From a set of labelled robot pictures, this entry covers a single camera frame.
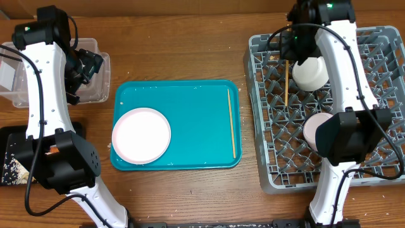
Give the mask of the wooden chopstick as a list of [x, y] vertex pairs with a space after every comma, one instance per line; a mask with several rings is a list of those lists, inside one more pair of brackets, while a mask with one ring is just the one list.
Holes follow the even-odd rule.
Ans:
[[231, 139], [232, 139], [232, 154], [233, 158], [236, 158], [236, 151], [235, 151], [235, 136], [234, 136], [234, 122], [233, 122], [233, 115], [232, 115], [232, 103], [230, 100], [230, 90], [227, 89], [227, 99], [228, 99], [228, 112], [230, 118], [230, 131], [231, 131]]
[[284, 105], [288, 107], [288, 98], [289, 98], [289, 60], [285, 60], [285, 96], [284, 96]]

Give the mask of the white bowl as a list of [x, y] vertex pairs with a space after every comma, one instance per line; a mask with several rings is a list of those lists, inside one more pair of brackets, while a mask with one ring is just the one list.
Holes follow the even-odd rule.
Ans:
[[309, 57], [301, 65], [295, 63], [292, 77], [300, 90], [311, 92], [322, 88], [329, 80], [324, 58]]

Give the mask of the small white plate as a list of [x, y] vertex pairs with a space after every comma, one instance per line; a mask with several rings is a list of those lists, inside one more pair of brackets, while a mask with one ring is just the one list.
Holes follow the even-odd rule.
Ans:
[[318, 151], [316, 147], [316, 130], [317, 128], [326, 122], [332, 114], [329, 113], [316, 113], [309, 117], [304, 123], [303, 136], [308, 143], [309, 147], [314, 151]]

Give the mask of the large white plate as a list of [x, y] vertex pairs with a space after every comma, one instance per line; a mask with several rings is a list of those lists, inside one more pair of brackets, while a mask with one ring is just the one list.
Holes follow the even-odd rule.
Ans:
[[122, 160], [144, 165], [166, 152], [171, 141], [171, 127], [159, 111], [136, 108], [118, 119], [111, 140], [113, 149]]

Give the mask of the rice and peanut scraps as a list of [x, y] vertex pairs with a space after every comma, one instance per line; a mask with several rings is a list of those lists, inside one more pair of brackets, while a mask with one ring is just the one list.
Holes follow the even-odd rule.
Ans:
[[13, 153], [5, 154], [3, 171], [1, 175], [2, 186], [26, 184], [28, 181], [28, 175], [28, 170], [15, 159], [15, 155]]

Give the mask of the orange carrot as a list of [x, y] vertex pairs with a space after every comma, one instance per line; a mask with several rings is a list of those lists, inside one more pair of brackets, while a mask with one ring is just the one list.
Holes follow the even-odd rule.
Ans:
[[45, 155], [51, 155], [51, 154], [55, 154], [55, 153], [59, 153], [59, 150], [57, 147], [50, 147], [48, 151], [45, 152]]

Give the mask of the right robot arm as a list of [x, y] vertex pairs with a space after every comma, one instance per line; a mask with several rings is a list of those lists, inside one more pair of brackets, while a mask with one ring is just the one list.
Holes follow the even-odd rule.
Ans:
[[[298, 1], [280, 34], [280, 54], [295, 61], [293, 78], [299, 88], [313, 91], [330, 84], [332, 116], [310, 118], [305, 127], [315, 135], [313, 148], [321, 156], [316, 194], [309, 204], [306, 227], [358, 227], [344, 220], [342, 209], [355, 173], [392, 121], [381, 108], [365, 76], [356, 38], [356, 17], [350, 1]], [[327, 71], [327, 79], [320, 77]]]

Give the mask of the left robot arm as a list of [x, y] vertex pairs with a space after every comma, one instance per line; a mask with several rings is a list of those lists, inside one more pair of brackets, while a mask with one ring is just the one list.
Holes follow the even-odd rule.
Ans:
[[77, 47], [74, 19], [53, 5], [39, 8], [36, 21], [17, 25], [12, 41], [26, 71], [29, 119], [25, 133], [10, 134], [7, 149], [30, 181], [78, 203], [96, 227], [133, 227], [101, 178], [96, 148], [75, 131], [68, 112], [102, 56]]

